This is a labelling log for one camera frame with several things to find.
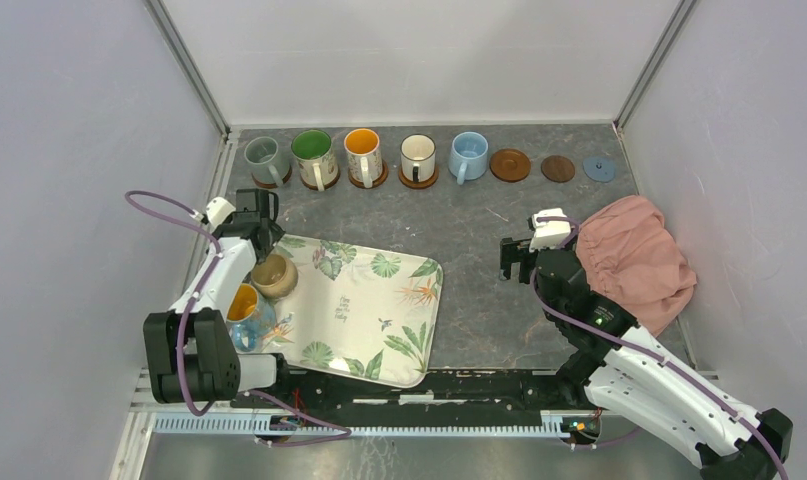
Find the cream enamel mug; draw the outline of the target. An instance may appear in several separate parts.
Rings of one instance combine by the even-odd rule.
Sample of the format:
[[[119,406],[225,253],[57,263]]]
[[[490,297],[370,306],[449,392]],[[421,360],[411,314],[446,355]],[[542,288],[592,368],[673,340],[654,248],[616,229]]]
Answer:
[[[412,184],[427,183],[436,173],[436,145],[424,134],[407,136],[401,143],[401,173]]]

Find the white mug green inside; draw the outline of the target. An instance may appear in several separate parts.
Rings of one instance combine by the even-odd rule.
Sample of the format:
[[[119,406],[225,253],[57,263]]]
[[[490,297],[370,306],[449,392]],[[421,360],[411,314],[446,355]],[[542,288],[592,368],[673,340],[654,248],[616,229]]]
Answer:
[[[299,133],[291,143],[299,174],[306,182],[322,187],[339,173],[331,136],[318,129]]]

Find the light blue mug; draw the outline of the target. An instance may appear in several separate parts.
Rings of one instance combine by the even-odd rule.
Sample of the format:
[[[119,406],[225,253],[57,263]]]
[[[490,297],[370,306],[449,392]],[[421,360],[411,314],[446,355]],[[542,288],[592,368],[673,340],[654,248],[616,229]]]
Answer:
[[[462,132],[451,143],[448,168],[458,185],[482,177],[488,167],[489,144],[477,132]]]

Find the dark walnut coaster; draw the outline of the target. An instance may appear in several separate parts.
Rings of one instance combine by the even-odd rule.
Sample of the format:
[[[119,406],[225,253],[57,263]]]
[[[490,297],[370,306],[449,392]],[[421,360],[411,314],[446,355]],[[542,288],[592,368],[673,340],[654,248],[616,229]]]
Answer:
[[[542,174],[550,181],[566,183],[576,175],[571,159],[562,155],[549,155],[541,163]]]

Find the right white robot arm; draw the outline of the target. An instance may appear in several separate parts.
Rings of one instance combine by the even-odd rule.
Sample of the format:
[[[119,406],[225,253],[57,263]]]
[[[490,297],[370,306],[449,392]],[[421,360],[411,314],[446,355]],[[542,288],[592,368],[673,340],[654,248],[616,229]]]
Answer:
[[[591,289],[568,246],[500,242],[500,272],[533,287],[548,320],[575,347],[556,392],[629,420],[688,459],[704,479],[785,479],[793,422],[735,399],[670,353],[624,307]]]

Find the pink drawstring cloth bag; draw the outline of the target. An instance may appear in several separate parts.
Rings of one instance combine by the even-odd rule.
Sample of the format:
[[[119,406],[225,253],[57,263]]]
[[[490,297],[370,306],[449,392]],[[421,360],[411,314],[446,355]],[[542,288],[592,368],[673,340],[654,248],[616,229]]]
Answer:
[[[584,221],[576,254],[590,288],[654,336],[682,312],[697,286],[662,212],[644,196],[618,199]]]

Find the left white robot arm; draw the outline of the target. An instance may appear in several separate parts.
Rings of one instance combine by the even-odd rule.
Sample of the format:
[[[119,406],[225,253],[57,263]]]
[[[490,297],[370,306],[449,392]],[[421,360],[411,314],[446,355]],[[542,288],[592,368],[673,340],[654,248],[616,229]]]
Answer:
[[[184,404],[195,416],[218,401],[233,399],[241,367],[226,325],[227,312],[244,278],[267,259],[285,232],[277,223],[279,197],[270,190],[240,189],[235,200],[212,199],[198,211],[182,202],[154,197],[182,209],[182,218],[126,201],[159,220],[186,228],[209,243],[206,257],[185,292],[165,311],[151,313],[143,324],[145,353],[154,399]]]

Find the blue round coaster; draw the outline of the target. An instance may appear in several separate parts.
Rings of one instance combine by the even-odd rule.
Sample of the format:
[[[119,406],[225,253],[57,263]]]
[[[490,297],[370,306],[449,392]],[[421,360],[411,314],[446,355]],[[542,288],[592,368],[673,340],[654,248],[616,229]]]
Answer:
[[[582,162],[584,173],[595,182],[611,182],[617,173],[616,164],[609,158],[593,156]]]

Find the brown wooden coaster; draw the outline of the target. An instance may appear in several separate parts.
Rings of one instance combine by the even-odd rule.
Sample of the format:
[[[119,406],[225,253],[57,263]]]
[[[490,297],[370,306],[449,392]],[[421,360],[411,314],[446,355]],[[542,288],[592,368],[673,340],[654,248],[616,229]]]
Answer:
[[[427,180],[423,180],[421,182],[413,182],[410,181],[404,174],[403,170],[398,171],[398,178],[400,182],[406,186],[407,188],[414,189],[414,190],[422,190],[431,187],[436,183],[440,175],[438,170],[435,170],[433,175],[428,178]]]
[[[339,178],[340,178],[340,173],[333,180],[331,180],[330,182],[328,182],[326,184],[323,184],[323,186],[320,187],[320,188],[317,187],[316,185],[313,185],[313,184],[310,184],[310,183],[306,182],[302,177],[300,177],[300,181],[306,188],[308,188],[310,190],[313,190],[313,191],[325,191],[325,190],[331,189],[338,182]]]
[[[531,171],[531,161],[521,150],[504,148],[492,154],[489,168],[497,179],[515,183],[528,177]]]
[[[287,183],[289,182],[290,178],[292,177],[292,173],[293,173],[292,171],[289,171],[289,172],[288,172],[288,174],[287,174],[287,175],[286,175],[286,176],[283,178],[283,180],[282,180],[282,183],[281,183],[281,184],[277,184],[277,183],[275,183],[275,182],[270,182],[270,183],[262,182],[262,181],[258,180],[258,179],[257,179],[255,176],[253,176],[253,175],[251,175],[251,178],[252,178],[252,180],[253,180],[254,184],[255,184],[255,185],[258,187],[258,188],[264,188],[264,189],[276,189],[276,188],[283,187],[285,184],[287,184]]]
[[[389,167],[388,167],[388,165],[386,163],[384,163],[383,164],[383,169],[382,169],[382,172],[381,172],[380,176],[372,183],[372,188],[376,188],[376,187],[382,185],[386,181],[386,179],[388,177],[388,172],[389,172]],[[348,171],[348,179],[349,179],[350,183],[353,184],[355,187],[357,187],[359,189],[366,189],[366,186],[364,185],[364,183],[361,182],[360,180],[358,180],[350,171]]]

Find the grey green ribbed mug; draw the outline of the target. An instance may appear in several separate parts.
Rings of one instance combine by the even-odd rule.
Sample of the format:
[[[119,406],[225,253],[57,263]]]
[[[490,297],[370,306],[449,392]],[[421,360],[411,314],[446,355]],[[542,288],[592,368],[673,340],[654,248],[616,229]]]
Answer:
[[[283,178],[292,171],[291,161],[279,148],[278,142],[271,137],[258,137],[251,140],[244,151],[243,158],[250,174],[266,183],[281,184]]]

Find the white mug orange inside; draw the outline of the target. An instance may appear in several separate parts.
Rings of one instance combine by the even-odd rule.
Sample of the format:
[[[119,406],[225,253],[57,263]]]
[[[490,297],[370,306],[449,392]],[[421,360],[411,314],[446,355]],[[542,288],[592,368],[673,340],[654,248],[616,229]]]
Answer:
[[[350,131],[344,139],[347,153],[347,166],[366,189],[380,176],[383,160],[380,152],[379,135],[371,129],[359,128]]]

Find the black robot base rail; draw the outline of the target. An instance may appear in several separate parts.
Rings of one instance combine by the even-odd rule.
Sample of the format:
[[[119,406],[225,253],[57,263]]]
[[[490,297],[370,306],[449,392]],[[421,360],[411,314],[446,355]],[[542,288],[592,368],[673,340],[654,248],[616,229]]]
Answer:
[[[347,427],[527,427],[541,416],[600,416],[570,376],[548,370],[431,369],[413,387],[292,369],[262,389],[321,420]]]

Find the leaf patterned serving tray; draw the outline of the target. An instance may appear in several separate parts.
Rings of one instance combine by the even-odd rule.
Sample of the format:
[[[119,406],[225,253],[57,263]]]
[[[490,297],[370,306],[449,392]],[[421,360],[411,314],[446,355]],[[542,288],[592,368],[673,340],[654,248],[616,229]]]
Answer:
[[[436,260],[296,235],[275,251],[295,264],[295,289],[235,335],[238,352],[392,387],[424,379],[444,281]]]

